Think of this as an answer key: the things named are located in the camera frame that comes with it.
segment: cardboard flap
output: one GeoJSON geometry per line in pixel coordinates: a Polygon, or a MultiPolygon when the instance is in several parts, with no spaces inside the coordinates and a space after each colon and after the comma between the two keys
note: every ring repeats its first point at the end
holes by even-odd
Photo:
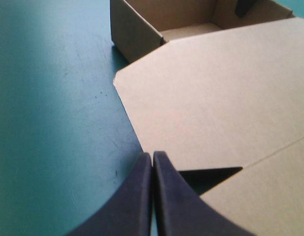
{"type": "Polygon", "coordinates": [[[304,139],[242,170],[201,198],[256,235],[303,236],[304,139]]]}
{"type": "Polygon", "coordinates": [[[213,22],[222,29],[229,29],[286,19],[292,13],[291,9],[275,1],[257,0],[246,15],[241,18],[235,13],[237,1],[238,0],[218,0],[213,15],[213,22]]]}
{"type": "Polygon", "coordinates": [[[128,0],[157,30],[210,22],[216,0],[128,0]]]}
{"type": "Polygon", "coordinates": [[[125,0],[111,0],[111,39],[133,62],[157,49],[163,36],[125,0]]]}
{"type": "Polygon", "coordinates": [[[304,19],[173,40],[114,85],[144,151],[246,167],[304,137],[304,19]]]}

